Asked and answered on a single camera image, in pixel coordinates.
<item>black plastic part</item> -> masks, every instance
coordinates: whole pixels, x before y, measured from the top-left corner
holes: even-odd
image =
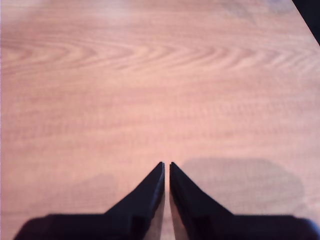
[[[50,214],[25,223],[15,240],[141,240],[165,190],[160,162],[125,198],[102,214]]]
[[[320,230],[307,219],[290,215],[233,215],[173,162],[170,192],[189,240],[320,240]]]
[[[293,0],[296,8],[308,25],[313,36],[320,44],[320,1],[319,0]]]

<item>wooden surface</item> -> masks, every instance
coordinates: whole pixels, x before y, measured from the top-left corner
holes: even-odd
[[[320,224],[320,48],[290,0],[4,0],[1,239],[176,162],[234,213]]]

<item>wooden table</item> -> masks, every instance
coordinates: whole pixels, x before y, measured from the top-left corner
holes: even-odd
[[[159,161],[161,239],[172,161],[234,213],[320,224],[320,48],[290,0],[1,7],[3,240],[106,211]]]

